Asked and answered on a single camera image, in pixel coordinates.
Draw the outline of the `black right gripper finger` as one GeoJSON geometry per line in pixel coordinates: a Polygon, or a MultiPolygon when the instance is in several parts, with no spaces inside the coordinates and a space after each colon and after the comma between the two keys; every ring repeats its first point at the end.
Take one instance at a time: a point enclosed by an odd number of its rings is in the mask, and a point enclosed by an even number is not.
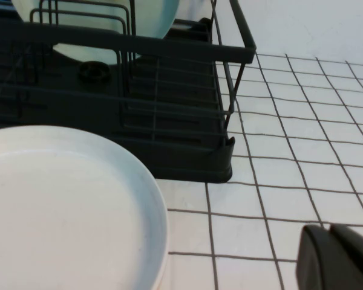
{"type": "Polygon", "coordinates": [[[363,236],[342,224],[306,225],[296,280],[299,289],[363,289],[363,236]]]}

